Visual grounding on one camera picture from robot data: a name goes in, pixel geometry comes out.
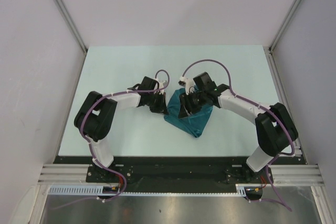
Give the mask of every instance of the light blue table surface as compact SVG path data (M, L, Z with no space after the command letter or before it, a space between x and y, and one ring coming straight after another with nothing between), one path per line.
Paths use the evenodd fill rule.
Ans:
M90 91L123 91L154 78L157 70L169 72L167 103L186 67L200 59L215 59L230 71L236 92L259 102L278 102L276 89L262 46L143 46L90 47L59 150L60 156L90 155L74 118ZM195 65L187 77L207 71L217 85L228 84L224 69L215 63ZM164 73L159 79L166 79ZM168 124L149 107L117 111L108 134L111 151L116 156L248 156L257 147L255 126L232 113L214 107L203 135L191 135Z

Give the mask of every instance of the white wall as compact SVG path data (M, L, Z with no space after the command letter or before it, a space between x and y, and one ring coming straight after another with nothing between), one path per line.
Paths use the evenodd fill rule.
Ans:
M0 0L0 223L50 161L84 56L53 0Z
M275 58L304 151L336 206L336 0L304 0Z
M86 46L264 45L293 0L64 0Z

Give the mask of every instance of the aluminum frame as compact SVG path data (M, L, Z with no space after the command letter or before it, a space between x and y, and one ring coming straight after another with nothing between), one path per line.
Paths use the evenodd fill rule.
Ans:
M54 0L62 16L65 19L70 31L75 36L78 45L83 50L84 54L87 52L87 48L72 20L65 4L62 0ZM274 84L278 93L280 102L282 102L289 110L289 104L285 95L284 87L281 83L277 67L275 65L272 52L275 49L277 42L283 35L287 26L289 25L293 15L299 7L302 0L295 0L292 4L288 14L285 17L280 29L278 30L273 42L265 50L266 58L269 63L269 68L274 80ZM302 155L300 148L300 141L296 141L296 155ZM85 182L86 172L89 165L56 165L46 164L43 169L38 182L38 195L34 205L34 209L30 218L29 224L39 224L44 205L47 199L49 189L53 185L104 185L104 184L88 184ZM328 194L325 189L322 176L317 165L272 165L271 166L273 177L276 186L311 186L316 205L320 214L320 218L323 224L335 223L335 214L331 209Z
M104 183L86 183L86 174L89 165L70 164L45 164L38 181L38 195L29 224L39 224L47 195L52 186L77 185L81 188L93 188L94 186L107 185ZM335 224L335 214L330 208L330 202L324 186L324 182L318 165L271 165L275 186L310 186L316 201L318 212L323 224ZM236 184L237 193L234 194L146 194L126 193L124 196L213 196L213 197L237 197L243 196L242 188L247 184ZM73 195L71 191L60 191L60 195Z

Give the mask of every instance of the black mounting plate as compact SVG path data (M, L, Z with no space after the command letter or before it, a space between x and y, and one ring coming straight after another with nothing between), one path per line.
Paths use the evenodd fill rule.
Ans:
M115 157L109 167L127 180L126 191L133 193L235 193L235 184L261 184L260 176L244 179L246 157ZM119 178L94 164L88 168L88 183L118 183Z

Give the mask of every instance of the wire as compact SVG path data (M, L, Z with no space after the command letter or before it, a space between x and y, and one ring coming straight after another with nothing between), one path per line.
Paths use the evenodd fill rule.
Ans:
M262 175L260 176L260 180L261 180L261 184L263 186L262 188L265 188L267 186L267 182Z
M167 78L168 78L168 81L167 81L167 84L166 86L164 86L163 88L160 88L160 89L154 89L154 90L130 90L130 91L121 91L121 92L118 92L118 93L115 93L113 94L113 96L115 97L116 95L121 95L121 94L127 94L127 93L151 93L151 92L157 92L157 91L161 91L163 89L166 89L169 85L169 82L170 82L170 76L168 74L168 72L164 69L160 69L156 74L155 74L155 77L158 75L159 72L165 72L167 74ZM112 94L107 94L107 95L104 95L102 96L100 99L98 99L92 106L91 108L88 110L88 112L86 113L86 115L84 116L84 119L82 121L82 124L80 126L80 134L82 135L82 137L89 143L89 148L90 148L90 153L92 155L92 158L95 160L96 164L98 164L101 168L111 172L111 173L114 173L118 176L120 176L123 181L125 182L124 183L124 186L122 187L122 189L114 196L112 197L111 199L109 200L105 200L106 201L111 201L113 199L115 199L116 197L118 197L121 193L123 193L126 189L126 186L127 186L127 181L126 181L126 178L121 174L121 173L118 173L117 171L114 171L114 170L111 170L107 167L105 167L96 157L95 153L93 152L93 148L92 148L92 145L91 145L91 141L84 135L84 125L86 123L86 120L88 119L89 115L91 114L91 112L95 109L95 107L101 102L103 101L104 99L106 98L109 98L109 97L112 97Z
M156 74L155 74L155 78L156 76L158 75L159 72L165 72L166 75L167 75L167 84L166 86L164 86L163 88L160 88L160 89L154 89L154 90L128 90L128 91L121 91L121 92L118 92L118 93L114 93L113 96L117 96L117 95L121 95L121 94L127 94L127 93L153 93L153 92L158 92L158 91L161 91L161 90L164 90L168 87L169 83L170 83L170 76L168 74L168 72L164 69L160 69ZM121 173L118 173L117 171L115 170L111 170L109 168L107 168L106 166L104 166L96 157L95 153L93 152L93 148L92 148L92 145L91 145L91 141L84 135L84 125L86 123L86 120L88 119L89 115L91 114L91 112L95 109L95 107L101 102L103 101L104 99L107 99L107 98L110 98L112 97L112 94L107 94L107 95L104 95L102 96L100 99L98 99L92 106L91 108L88 110L88 112L86 113L86 115L84 116L84 119L82 121L82 124L80 126L80 134L81 136L88 142L89 144L89 149L90 149L90 153L92 155L92 158L94 159L95 163L100 166L101 168L103 168L104 170L107 170L111 173L114 173L116 174L118 177L119 177L119 184L120 184L120 187L122 186L123 184L123 181L125 182L124 183L124 186L122 187L122 189L119 190L119 192L114 195L113 197L109 198L109 199L105 199L105 200L102 200L102 202L109 202L109 201L112 201L114 199L116 199L118 196L120 196L126 189L127 187L127 181L126 181L126 178L121 174ZM78 202L81 202L81 201L84 201L84 200L88 200L88 199L97 199L97 197L86 197L86 198L81 198L81 199L78 199L78 200L74 200L72 202L69 202L69 203L66 203L64 205L61 205L61 206L58 206L58 207L54 207L54 208L51 208L51 210L57 210L57 209L60 209L60 208L63 208L63 207L66 207L66 206L70 206L72 204L75 204L75 203L78 203Z
M214 62L214 63L217 63L219 65L221 65L226 73L227 73L227 76L228 76L228 79L229 79L229 89L230 89L230 92L237 98L240 98L241 100L245 101L245 102L248 102L254 106L257 106L261 109L263 109L264 111L266 111L268 114L270 114L275 120L276 122L278 123L278 125L280 125L281 129L283 130L283 132L285 133L287 139L288 139L288 142L289 142L289 145L291 147L291 152L290 153L283 153L281 152L280 154L282 155L287 155L287 156L292 156L294 153L295 153L295 148L294 148L294 143L293 143L293 140L291 139L286 127L284 126L284 124L280 121L280 119L272 112L270 111L268 108L256 103L255 101L252 101L248 98L245 98L245 97L242 97L241 95L238 95L236 92L234 92L233 88L232 88L232 82L231 82L231 75L230 75L230 72L229 70L227 69L227 67L225 65L223 65L221 62L217 61L217 60L212 60L212 59L204 59L204 60L198 60L194 63L192 63L189 67L187 67L182 76L184 77L185 74L187 73L187 71L194 65L198 64L198 63L201 63L201 62L206 62L206 61L209 61L209 62ZM285 201L283 200L283 198L280 196L280 194L278 193L278 191L276 190L273 182L271 181L270 177L269 177L269 174L268 174L268 166L271 165L277 158L279 157L279 155L275 156L266 166L265 166L265 171L266 171L266 177L268 178L268 181L273 189L273 191L275 192L275 194L278 196L279 200L274 200L274 199L261 199L261 200L257 200L257 202L260 202L260 201L271 201L271 202L276 202L276 203L279 203L281 205L283 205L284 207L286 207L289 211L292 212L292 209L285 203Z
M285 133L285 135L286 135L286 137L287 137L287 139L288 139L288 142L289 142L289 144L290 144L290 147L291 147L291 152L290 152L290 153L282 153L282 152L281 152L281 154L283 154L283 155L288 155L288 156L292 156L292 155L294 155L294 153L295 153L294 143L293 143L293 141L292 141L292 139L291 139L291 137L290 137L290 135L289 135L289 133L288 133L286 127L284 126L284 124L283 124L283 123L280 121L280 119L279 119L273 112L271 112L268 108L266 108L266 107L264 107L264 106L261 106L260 104L256 103L255 101L252 101L252 100L250 100L250 99L248 99L248 98L242 97L241 95L237 94L237 93L232 89L232 82L231 82L231 75L230 75L230 72L229 72L229 70L227 69L227 67L225 67L221 62L219 62L219 61L217 61L217 60L211 60L211 59L198 60L198 61L192 63L189 67L187 67L187 68L184 70L182 76L184 77L185 74L187 73L187 71L188 71L192 66L194 66L194 65L196 65L196 64L198 64L198 63L201 63L201 62L206 62L206 61L217 63L217 64L221 65L221 66L225 69L225 71L226 71L226 73L227 73L227 76L228 76L228 79L229 79L229 89L230 89L231 93L232 93L235 97L238 97L238 98L240 98L241 100L243 100L243 101L245 101L245 102L251 103L251 104L254 105L254 106L260 107L261 109L263 109L263 110L265 110L267 113L269 113L269 114L276 120L276 122L280 125L281 129L282 129L283 132Z

